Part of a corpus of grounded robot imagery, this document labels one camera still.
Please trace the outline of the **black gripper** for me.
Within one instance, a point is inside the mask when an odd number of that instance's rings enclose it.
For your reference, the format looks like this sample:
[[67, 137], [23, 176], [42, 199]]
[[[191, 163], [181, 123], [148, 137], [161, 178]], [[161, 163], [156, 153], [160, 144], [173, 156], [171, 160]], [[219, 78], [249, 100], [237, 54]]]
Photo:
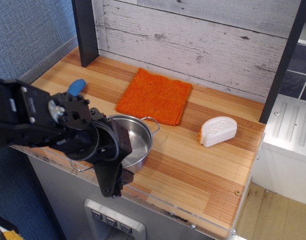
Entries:
[[123, 169], [120, 163], [132, 153], [128, 130], [112, 117], [107, 117], [96, 108], [90, 109], [92, 125], [83, 133], [78, 131], [69, 141], [65, 155], [75, 161], [86, 161], [94, 165], [95, 174], [104, 197], [121, 196], [124, 185], [134, 180], [134, 173]]

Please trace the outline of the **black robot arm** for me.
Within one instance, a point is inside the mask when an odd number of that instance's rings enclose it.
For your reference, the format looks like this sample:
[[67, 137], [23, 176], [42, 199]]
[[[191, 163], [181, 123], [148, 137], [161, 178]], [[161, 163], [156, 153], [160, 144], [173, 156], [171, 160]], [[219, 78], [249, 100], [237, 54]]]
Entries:
[[119, 197], [134, 179], [122, 161], [132, 147], [126, 128], [82, 95], [50, 95], [19, 80], [0, 79], [0, 147], [50, 147], [93, 165], [105, 197]]

